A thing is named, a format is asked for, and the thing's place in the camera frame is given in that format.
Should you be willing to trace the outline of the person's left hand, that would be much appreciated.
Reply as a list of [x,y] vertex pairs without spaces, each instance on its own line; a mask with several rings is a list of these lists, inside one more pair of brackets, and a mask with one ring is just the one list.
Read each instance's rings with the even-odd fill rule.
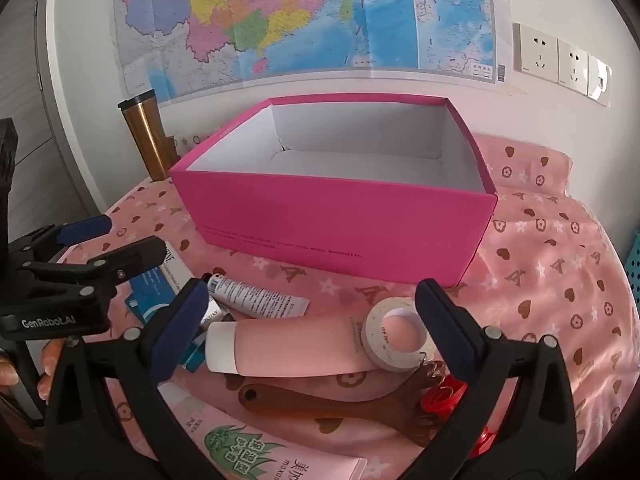
[[[38,394],[40,399],[48,402],[50,396],[50,390],[52,386],[53,375],[55,373],[56,366],[58,365],[58,358],[60,357],[61,350],[64,346],[63,339],[50,340],[41,351],[41,364],[43,367],[43,375],[38,382]],[[0,360],[0,384],[1,392],[7,393],[10,387],[14,387],[20,382],[16,370],[9,359],[2,354]]]

